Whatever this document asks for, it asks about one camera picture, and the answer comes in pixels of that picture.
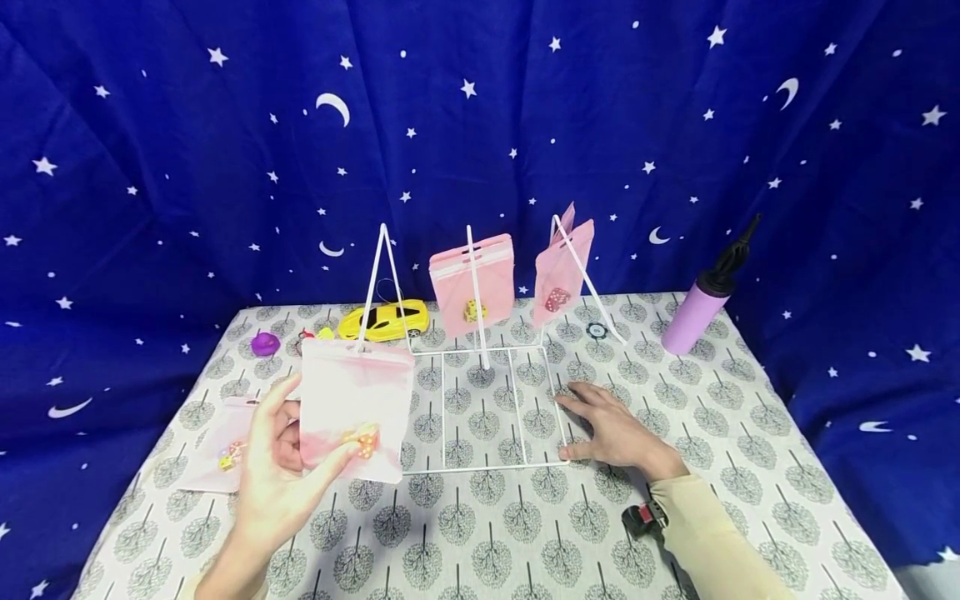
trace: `pink die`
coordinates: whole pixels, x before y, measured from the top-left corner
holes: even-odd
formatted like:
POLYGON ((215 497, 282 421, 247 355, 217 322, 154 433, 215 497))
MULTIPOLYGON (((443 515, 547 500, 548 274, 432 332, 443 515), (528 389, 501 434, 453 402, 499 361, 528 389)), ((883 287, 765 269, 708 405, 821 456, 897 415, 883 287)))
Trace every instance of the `pink die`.
POLYGON ((555 313, 560 310, 560 307, 566 304, 570 300, 569 292, 562 290, 559 287, 553 288, 553 291, 550 292, 550 295, 547 297, 544 305, 546 309, 552 313, 555 313))

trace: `tree pattern tablecloth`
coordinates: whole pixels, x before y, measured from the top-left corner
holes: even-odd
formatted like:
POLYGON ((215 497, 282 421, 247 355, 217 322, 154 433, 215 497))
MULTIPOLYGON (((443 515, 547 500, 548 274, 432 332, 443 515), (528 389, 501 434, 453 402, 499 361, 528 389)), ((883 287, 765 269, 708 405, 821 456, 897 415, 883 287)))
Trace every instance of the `tree pattern tablecloth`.
MULTIPOLYGON (((736 527, 798 598, 901 600, 897 581, 853 519, 820 462, 726 314, 689 355, 660 336, 682 294, 607 296, 622 347, 595 340, 602 322, 582 300, 547 327, 555 386, 606 387, 676 446, 713 486, 736 527)), ((495 347, 534 343, 528 300, 492 324, 495 347)), ((233 522, 235 497, 178 490, 223 398, 259 395, 300 368, 298 333, 336 324, 356 305, 265 306, 241 311, 90 555, 76 598, 174 598, 213 559, 233 522), (282 341, 273 357, 250 350, 257 331, 282 341)), ((436 314, 436 306, 430 306, 436 314)), ((419 348, 469 348, 436 321, 419 348)), ((583 439, 588 423, 555 418, 543 355, 418 357, 405 470, 555 461, 561 428, 583 439), (445 390, 441 362, 445 361, 445 390), (512 389, 520 396, 520 440, 512 389), (445 403, 445 447, 441 403, 445 403)), ((653 538, 632 540, 620 514, 647 497, 636 473, 597 464, 405 476, 397 486, 338 481, 309 523, 270 562, 274 598, 327 600, 620 600, 696 598, 653 538)))

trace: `beige sleeve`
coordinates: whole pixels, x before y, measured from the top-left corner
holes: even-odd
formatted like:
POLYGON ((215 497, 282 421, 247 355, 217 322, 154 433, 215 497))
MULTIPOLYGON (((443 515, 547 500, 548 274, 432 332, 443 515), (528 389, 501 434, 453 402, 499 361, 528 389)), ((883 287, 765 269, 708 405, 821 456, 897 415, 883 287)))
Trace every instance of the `beige sleeve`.
POLYGON ((658 481, 650 492, 667 516, 664 546, 702 600, 790 600, 777 573, 733 526, 699 475, 658 481))
MULTIPOLYGON (((190 579, 190 581, 186 582, 186 584, 183 586, 183 589, 180 590, 180 595, 177 596, 178 599, 182 598, 182 600, 194 600, 197 596, 197 586, 200 584, 200 580, 204 578, 205 574, 206 574, 206 569, 197 573, 190 579)), ((265 600, 266 597, 267 597, 267 582, 264 581, 263 585, 260 586, 260 589, 256 592, 256 594, 253 595, 253 597, 250 600, 265 600)))

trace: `yellow die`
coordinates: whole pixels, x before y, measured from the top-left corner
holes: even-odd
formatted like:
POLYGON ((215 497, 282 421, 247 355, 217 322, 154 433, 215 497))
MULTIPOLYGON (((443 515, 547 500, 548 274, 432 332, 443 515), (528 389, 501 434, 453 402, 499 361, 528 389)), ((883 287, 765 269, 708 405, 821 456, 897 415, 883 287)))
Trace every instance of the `yellow die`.
MULTIPOLYGON (((484 318, 487 317, 487 307, 483 304, 480 304, 480 309, 483 312, 484 318)), ((470 300, 467 302, 467 307, 464 308, 464 321, 467 323, 476 323, 477 321, 477 303, 476 300, 470 300)))

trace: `white wire rack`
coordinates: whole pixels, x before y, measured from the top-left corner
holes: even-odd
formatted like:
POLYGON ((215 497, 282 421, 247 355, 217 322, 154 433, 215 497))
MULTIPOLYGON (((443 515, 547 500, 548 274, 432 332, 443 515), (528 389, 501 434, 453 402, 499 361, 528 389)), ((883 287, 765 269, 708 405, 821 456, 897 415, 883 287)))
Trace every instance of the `white wire rack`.
MULTIPOLYGON (((580 269, 580 273, 584 277, 584 283, 587 284, 587 288, 589 289, 590 295, 593 297, 593 301, 596 303, 597 309, 600 311, 600 315, 602 316, 604 323, 607 326, 608 333, 610 333, 611 336, 613 336, 613 338, 615 338, 618 342, 620 342, 620 344, 622 344, 623 346, 627 346, 626 341, 616 331, 616 328, 613 326, 613 323, 610 318, 610 314, 607 312, 607 309, 604 307, 603 303, 600 301, 596 288, 593 287, 593 282, 590 280, 590 277, 587 274, 587 269, 584 266, 583 262, 580 260, 580 257, 577 255, 576 251, 574 251, 573 245, 570 243, 569 237, 567 237, 567 231, 564 230, 564 227, 560 221, 560 217, 557 215, 553 215, 553 218, 550 222, 550 238, 549 239, 553 238, 553 234, 555 231, 558 231, 561 234, 564 240, 564 245, 569 249, 570 253, 572 254, 573 260, 576 263, 577 268, 580 269)), ((476 272, 476 261, 475 261, 476 259, 473 251, 473 246, 474 246, 473 231, 469 225, 467 225, 467 245, 468 245, 468 255, 469 255, 469 265, 470 265, 470 276, 473 282, 473 298, 476 302, 476 305, 481 306, 480 287, 477 281, 477 272, 476 272)), ((521 350, 527 350, 528 352, 535 351, 535 352, 538 352, 543 359, 542 364, 544 365, 545 372, 546 372, 545 379, 549 385, 549 391, 550 391, 550 403, 553 404, 553 412, 556 418, 557 429, 560 431, 561 440, 563 444, 568 444, 571 442, 570 437, 568 437, 567 434, 564 432, 564 420, 562 419, 560 408, 557 405, 557 403, 553 401, 553 396, 556 395, 558 390, 553 383, 553 374, 550 372, 550 361, 547 359, 547 348, 543 344, 544 327, 540 328, 540 332, 537 336, 537 341, 534 344, 504 346, 503 348, 496 348, 495 350, 491 350, 490 347, 488 346, 488 341, 486 339, 486 333, 485 333, 486 328, 484 326, 484 318, 482 314, 483 311, 477 310, 477 329, 475 334, 471 336, 473 340, 473 348, 456 348, 456 349, 443 349, 443 350, 427 350, 427 349, 414 348, 414 344, 410 336, 410 331, 407 329, 406 315, 404 313, 404 308, 403 308, 403 295, 400 292, 400 285, 398 283, 399 278, 396 275, 396 263, 394 261, 394 253, 393 253, 393 250, 391 249, 390 235, 387 230, 386 224, 380 224, 380 234, 377 240, 376 253, 374 254, 374 257, 373 257, 373 267, 371 269, 371 275, 370 275, 370 286, 367 290, 367 301, 364 306, 363 319, 366 320, 367 315, 370 314, 370 309, 373 301, 373 291, 374 291, 374 288, 376 287, 376 282, 378 281, 377 272, 380 265, 381 251, 383 250, 384 247, 386 247, 387 249, 387 258, 390 262, 390 271, 391 271, 391 275, 393 276, 394 288, 396 291, 396 298, 397 298, 397 302, 399 302, 399 310, 400 310, 401 320, 403 321, 403 329, 404 329, 404 332, 406 333, 406 343, 407 343, 408 349, 415 356, 440 357, 440 394, 441 394, 440 415, 441 415, 441 432, 442 432, 441 433, 441 444, 442 444, 441 454, 443 457, 442 464, 440 468, 428 467, 427 469, 421 469, 421 470, 404 470, 404 474, 420 475, 425 473, 432 473, 432 474, 463 473, 463 472, 475 472, 475 471, 485 471, 485 470, 502 470, 502 469, 505 470, 505 469, 535 468, 535 467, 559 467, 563 465, 569 465, 569 461, 561 461, 559 459, 555 461, 551 461, 546 457, 546 454, 544 454, 543 461, 538 462, 538 461, 531 460, 529 456, 530 452, 527 451, 528 445, 527 445, 526 436, 524 435, 522 416, 520 414, 520 400, 517 395, 517 385, 516 385, 517 378, 516 378, 516 365, 514 363, 514 353, 521 350), (444 395, 446 393, 445 365, 447 363, 447 361, 445 360, 445 357, 449 354, 478 354, 479 364, 481 369, 487 370, 490 368, 490 353, 492 351, 503 351, 507 357, 507 364, 510 369, 509 374, 507 375, 508 376, 507 382, 508 382, 508 388, 510 389, 510 392, 513 396, 514 413, 516 416, 516 428, 514 429, 514 431, 518 432, 517 437, 519 439, 519 447, 520 447, 519 454, 521 456, 522 462, 518 464, 513 464, 513 465, 485 464, 483 466, 448 467, 447 457, 446 457, 447 455, 446 453, 447 413, 446 413, 446 402, 444 401, 444 395)), ((358 340, 360 343, 356 345, 358 349, 360 348, 360 346, 364 341, 365 334, 366 334, 366 323, 363 322, 361 323, 361 326, 360 326, 360 336, 358 340)))

